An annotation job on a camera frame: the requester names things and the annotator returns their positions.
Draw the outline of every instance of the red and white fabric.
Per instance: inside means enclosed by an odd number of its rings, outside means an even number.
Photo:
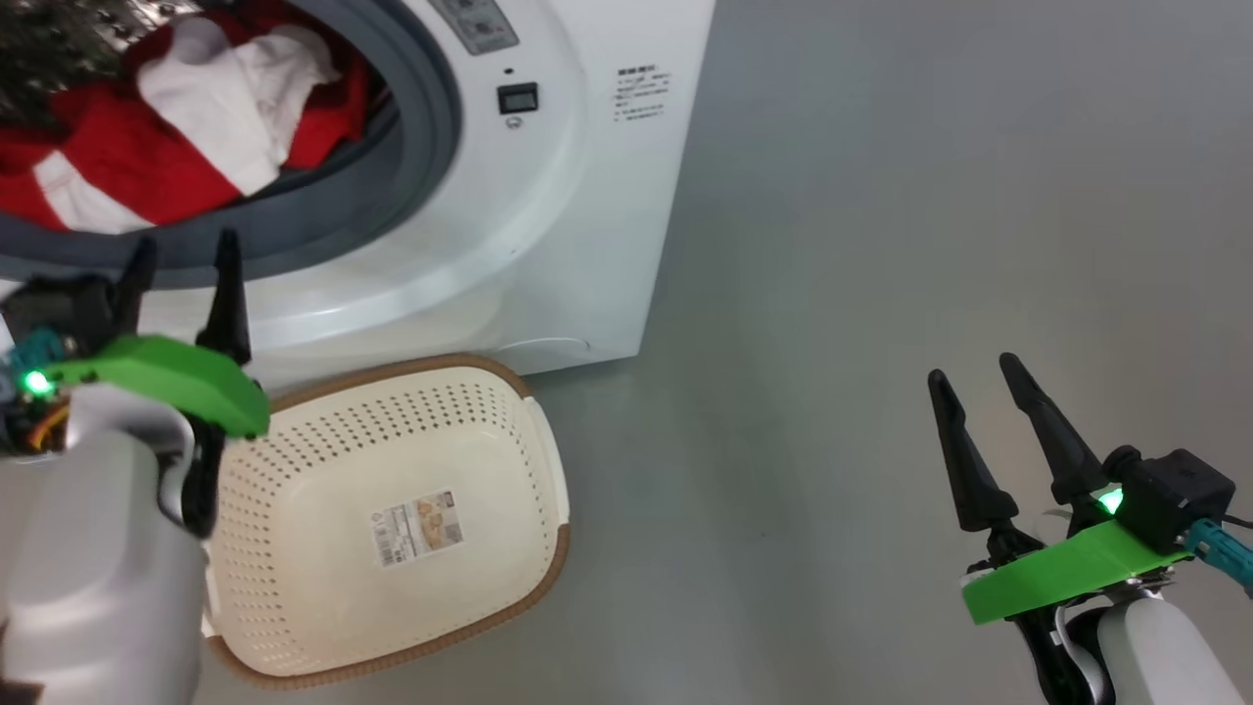
[[[342,39],[271,0],[167,25],[124,56],[128,80],[59,93],[63,134],[0,128],[0,210],[122,233],[257,193],[365,129],[368,69]]]

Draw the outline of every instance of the green bracket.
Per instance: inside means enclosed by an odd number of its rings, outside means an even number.
[[[269,399],[231,358],[162,334],[127,334],[88,361],[49,366],[58,384],[105,382],[222,427],[228,438],[264,436]]]
[[[1115,521],[1084,530],[1061,543],[1024,556],[961,591],[976,625],[1066,602],[1190,558],[1159,556]]]

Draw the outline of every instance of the laundry basket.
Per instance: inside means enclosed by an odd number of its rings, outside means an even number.
[[[205,631],[239,677],[346,680],[500,625],[553,587],[569,501],[523,382],[457,356],[276,404],[227,450]]]

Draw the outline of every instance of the green light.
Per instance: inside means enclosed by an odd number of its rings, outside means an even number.
[[[31,394],[50,394],[54,389],[56,389],[55,387],[53,387],[53,383],[49,382],[46,377],[44,377],[44,373],[40,372],[34,372],[28,374],[21,381],[21,384]]]
[[[1098,502],[1105,506],[1105,511],[1113,515],[1118,512],[1118,507],[1123,503],[1123,488],[1118,488],[1113,492],[1106,492],[1096,498]]]

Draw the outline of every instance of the white washing machine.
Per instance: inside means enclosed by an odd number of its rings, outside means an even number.
[[[267,389],[477,351],[519,373],[635,354],[713,0],[292,0],[391,100],[315,173],[128,235],[0,218],[0,275],[119,269],[162,244],[142,329],[190,337],[241,234]]]

